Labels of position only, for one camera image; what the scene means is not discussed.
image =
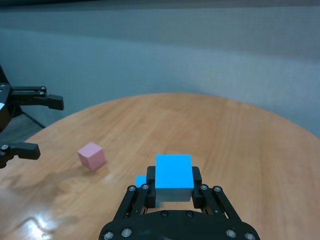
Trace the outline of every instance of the round table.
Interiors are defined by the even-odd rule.
[[[191,155],[203,183],[222,186],[262,240],[320,236],[320,139],[255,106],[198,94],[134,96],[70,115],[27,142],[39,144],[40,159],[15,158],[0,170],[2,240],[97,240],[156,154]],[[108,161],[95,172],[77,154],[89,142]]]

